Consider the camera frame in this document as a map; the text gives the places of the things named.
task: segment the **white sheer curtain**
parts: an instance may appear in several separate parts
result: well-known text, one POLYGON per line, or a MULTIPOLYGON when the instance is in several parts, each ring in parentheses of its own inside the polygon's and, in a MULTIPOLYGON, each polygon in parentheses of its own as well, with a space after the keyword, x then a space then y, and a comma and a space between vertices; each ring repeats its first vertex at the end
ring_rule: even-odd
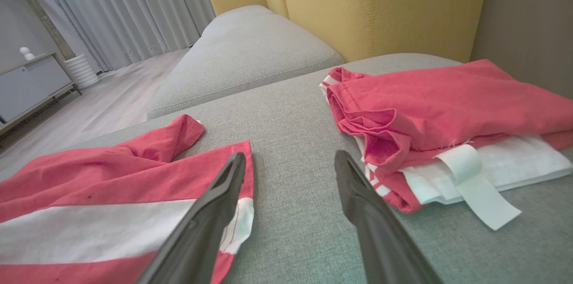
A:
POLYGON ((190 47, 214 18, 209 0, 58 0, 104 70, 190 47))

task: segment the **clothing label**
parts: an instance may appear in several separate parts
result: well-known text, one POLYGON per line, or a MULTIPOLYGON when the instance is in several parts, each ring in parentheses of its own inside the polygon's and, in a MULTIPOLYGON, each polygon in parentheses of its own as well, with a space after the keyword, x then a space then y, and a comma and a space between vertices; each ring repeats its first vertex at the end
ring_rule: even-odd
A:
POLYGON ((498 230, 522 211, 511 205, 483 175, 481 158, 465 144, 436 155, 454 177, 454 185, 473 212, 491 229, 498 230))

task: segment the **gray fabric surface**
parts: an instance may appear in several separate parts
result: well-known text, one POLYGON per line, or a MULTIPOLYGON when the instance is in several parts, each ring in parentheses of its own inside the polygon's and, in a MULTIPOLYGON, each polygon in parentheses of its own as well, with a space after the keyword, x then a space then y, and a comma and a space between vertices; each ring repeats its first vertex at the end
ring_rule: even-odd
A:
POLYGON ((342 64, 326 43, 251 5, 215 18, 153 96, 148 118, 342 64))
MULTIPOLYGON (((344 65, 368 74, 456 64, 399 54, 344 65)), ((342 214, 334 154, 360 153, 338 133, 318 88, 329 69, 194 106, 78 144, 114 145, 189 114, 206 131, 182 156, 250 139, 255 172, 252 234, 225 283, 365 283, 354 226, 342 214)), ((573 147, 567 151, 573 158, 573 147)), ((497 232, 464 203, 397 213, 446 284, 565 283, 573 278, 573 178, 504 192, 524 212, 497 232)))

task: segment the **floor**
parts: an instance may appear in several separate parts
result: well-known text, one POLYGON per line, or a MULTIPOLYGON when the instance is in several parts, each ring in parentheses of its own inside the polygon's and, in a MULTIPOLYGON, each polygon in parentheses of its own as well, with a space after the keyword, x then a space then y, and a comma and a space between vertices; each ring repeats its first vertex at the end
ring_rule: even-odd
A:
POLYGON ((73 92, 0 135, 0 170, 145 121, 151 97, 187 51, 103 73, 83 96, 73 92))

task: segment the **cabinet leg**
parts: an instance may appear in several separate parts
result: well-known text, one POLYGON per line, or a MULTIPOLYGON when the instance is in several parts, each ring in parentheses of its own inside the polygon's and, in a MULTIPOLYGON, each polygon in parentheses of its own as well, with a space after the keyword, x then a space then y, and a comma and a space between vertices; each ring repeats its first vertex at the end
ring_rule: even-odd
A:
POLYGON ((80 96, 82 96, 82 93, 80 92, 80 88, 78 88, 76 84, 73 84, 72 86, 78 92, 78 94, 80 94, 80 96))

